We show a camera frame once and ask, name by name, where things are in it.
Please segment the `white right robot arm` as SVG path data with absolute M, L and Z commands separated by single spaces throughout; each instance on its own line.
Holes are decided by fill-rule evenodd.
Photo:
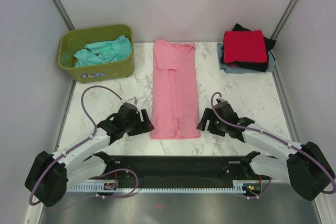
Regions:
M 248 179 L 265 175 L 289 184 L 302 198 L 312 201 L 326 188 L 335 185 L 335 173 L 318 145 L 286 141 L 247 117 L 239 117 L 231 105 L 218 100 L 205 109 L 197 129 L 212 134 L 228 134 L 265 152 L 251 152 L 243 159 L 241 174 Z

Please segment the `pink t shirt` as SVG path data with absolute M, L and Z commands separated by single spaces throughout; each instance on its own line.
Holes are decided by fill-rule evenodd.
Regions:
M 199 138 L 195 44 L 158 39 L 153 48 L 154 130 L 151 138 L 175 140 Z

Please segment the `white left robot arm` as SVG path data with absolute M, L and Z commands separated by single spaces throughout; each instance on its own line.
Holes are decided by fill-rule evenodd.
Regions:
M 84 139 L 51 154 L 39 153 L 24 185 L 31 196 L 46 207 L 52 207 L 73 186 L 93 177 L 114 175 L 115 165 L 103 148 L 124 135 L 136 136 L 153 130 L 147 111 L 126 102 L 117 113 L 99 122 L 93 133 Z

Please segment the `olive green plastic bin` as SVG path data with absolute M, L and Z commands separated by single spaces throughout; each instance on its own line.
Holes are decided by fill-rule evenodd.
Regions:
M 94 42 L 113 41 L 124 36 L 131 43 L 131 52 L 125 60 L 91 66 L 76 67 L 75 53 Z M 59 46 L 58 64 L 77 82 L 88 83 L 108 79 L 126 78 L 134 73 L 134 44 L 131 27 L 124 24 L 90 27 L 66 33 Z

